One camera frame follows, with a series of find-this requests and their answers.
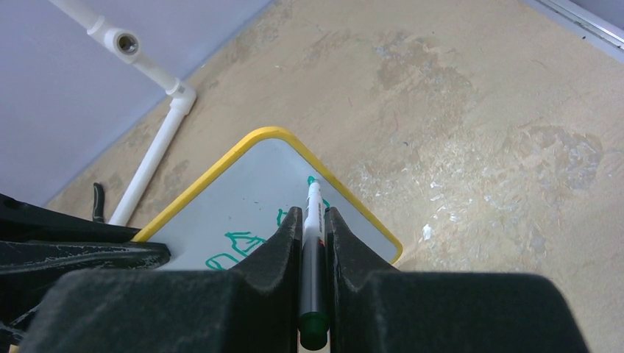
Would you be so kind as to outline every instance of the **black foam holder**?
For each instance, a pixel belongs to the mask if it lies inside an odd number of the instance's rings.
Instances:
[[[325,229],[333,353],[587,352],[543,277],[399,272],[333,207]]]
[[[296,352],[301,209],[227,271],[82,270],[46,294],[20,353]]]

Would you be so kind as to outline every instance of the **black plastic part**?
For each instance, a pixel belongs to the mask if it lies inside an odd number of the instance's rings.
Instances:
[[[0,194],[0,240],[126,243],[139,229],[111,226],[46,210]]]
[[[93,213],[94,222],[104,223],[104,187],[98,182],[93,184]]]
[[[587,352],[566,302],[527,274],[401,273],[325,214],[331,352]]]
[[[297,351],[302,213],[228,271],[80,271],[46,295],[20,353]]]
[[[157,243],[126,243],[138,229],[97,224],[0,194],[0,352],[24,336],[46,291],[82,268],[155,268]]]
[[[157,268],[169,261],[159,243],[13,243],[0,241],[0,342],[18,344],[55,282],[83,268]]]

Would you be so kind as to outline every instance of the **pipe elbow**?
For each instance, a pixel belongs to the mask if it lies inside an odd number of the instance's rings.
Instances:
[[[197,98],[197,92],[186,82],[178,80],[175,89],[172,92],[167,92],[173,99],[169,103],[171,110],[178,110],[183,115],[187,115],[195,100]]]

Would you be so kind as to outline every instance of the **white paint stain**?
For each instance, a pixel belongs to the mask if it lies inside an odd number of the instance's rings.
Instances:
[[[433,228],[431,228],[429,223],[425,224],[425,226],[422,228],[422,238],[425,240],[429,240],[431,239],[432,235],[433,235]]]

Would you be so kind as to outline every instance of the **wall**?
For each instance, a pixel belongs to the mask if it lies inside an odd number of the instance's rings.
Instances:
[[[269,1],[86,3],[187,76]],[[21,201],[45,204],[165,97],[47,1],[0,2],[0,43],[0,193]]]
[[[624,29],[624,1],[622,0],[572,0],[573,3],[603,20]]]

